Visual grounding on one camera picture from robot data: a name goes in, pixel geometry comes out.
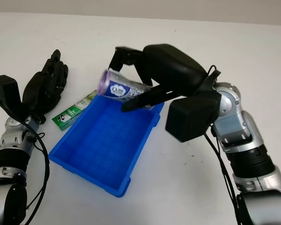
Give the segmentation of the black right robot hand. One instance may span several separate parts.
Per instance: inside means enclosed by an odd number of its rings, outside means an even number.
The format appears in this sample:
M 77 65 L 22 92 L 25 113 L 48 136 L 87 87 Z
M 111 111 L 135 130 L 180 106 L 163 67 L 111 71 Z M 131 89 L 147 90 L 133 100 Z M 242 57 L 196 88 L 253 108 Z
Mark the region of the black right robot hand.
M 142 83 L 151 87 L 124 103 L 123 112 L 191 96 L 207 78 L 198 62 L 169 44 L 147 45 L 142 51 L 118 46 L 109 68 L 118 72 L 123 65 L 133 65 Z

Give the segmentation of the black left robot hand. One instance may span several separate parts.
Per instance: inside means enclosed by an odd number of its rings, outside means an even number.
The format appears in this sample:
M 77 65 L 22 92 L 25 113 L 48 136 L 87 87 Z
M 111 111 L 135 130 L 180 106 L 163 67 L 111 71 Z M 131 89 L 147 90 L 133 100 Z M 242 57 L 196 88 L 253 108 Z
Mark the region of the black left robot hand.
M 41 115 L 51 111 L 61 99 L 67 83 L 68 66 L 61 60 L 56 49 L 24 89 L 22 102 L 29 112 Z

